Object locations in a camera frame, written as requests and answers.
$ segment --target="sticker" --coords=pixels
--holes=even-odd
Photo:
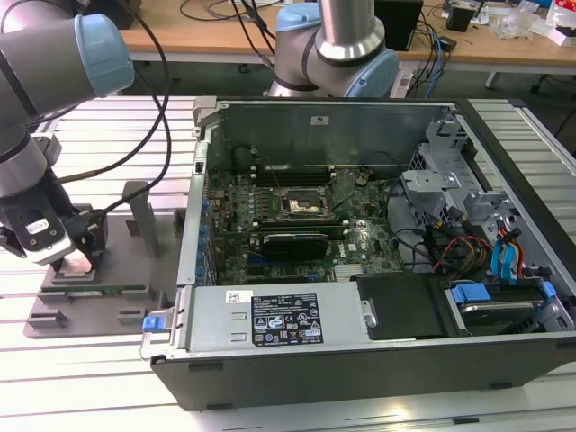
[[[257,347],[323,342],[316,294],[252,297],[252,343]]]
[[[78,291],[78,292],[67,292],[68,297],[102,297],[102,293],[99,291]]]
[[[252,291],[226,291],[226,303],[250,303]]]
[[[310,124],[312,126],[328,126],[330,123],[330,118],[327,115],[317,115],[312,117]]]
[[[26,225],[26,230],[30,235],[38,234],[39,232],[43,232],[48,229],[50,225],[46,219],[36,220],[35,222],[31,223],[30,225]]]

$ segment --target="black box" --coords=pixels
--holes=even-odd
[[[386,28],[386,48],[410,49],[423,4],[423,0],[374,0],[374,13]]]
[[[446,19],[446,28],[453,32],[466,32],[470,20],[476,14],[475,9],[467,7],[452,7]]]

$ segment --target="black plastic cover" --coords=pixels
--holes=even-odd
[[[358,291],[369,301],[377,323],[368,329],[372,340],[455,338],[459,334],[444,288],[444,278],[421,274],[358,276]]]

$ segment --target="blue cable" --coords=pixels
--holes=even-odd
[[[437,51],[436,51],[436,64],[434,66],[434,75],[432,76],[432,83],[430,84],[430,87],[428,88],[428,90],[426,91],[426,95],[424,96],[425,99],[428,99],[430,97],[430,95],[432,94],[432,92],[434,91],[434,89],[436,88],[436,85],[438,83],[438,79],[440,78],[440,70],[442,69],[442,66],[441,66],[442,65],[442,47],[440,46],[440,39],[438,38],[438,35],[435,32],[424,31],[421,29],[418,29],[418,32],[431,35],[436,40]]]
[[[442,47],[440,47],[440,39],[438,38],[438,35],[435,33],[431,33],[434,38],[436,39],[436,46],[437,46],[437,54],[438,54],[438,60],[436,62],[436,72],[434,74],[434,77],[432,79],[432,84],[430,84],[430,87],[428,88],[426,95],[424,96],[425,99],[428,99],[430,97],[430,95],[432,95],[432,92],[434,91],[434,89],[436,88],[436,85],[438,84],[438,79],[440,78],[440,70],[441,68],[441,64],[442,64]]]

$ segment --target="blue latch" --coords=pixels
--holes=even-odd
[[[489,302],[492,300],[483,283],[459,283],[450,291],[456,303]]]
[[[148,333],[161,333],[167,331],[166,317],[147,316],[142,322],[142,331]]]
[[[544,295],[546,296],[547,300],[550,300],[552,297],[556,295],[556,289],[551,283],[547,281],[542,282],[542,291],[544,292]]]

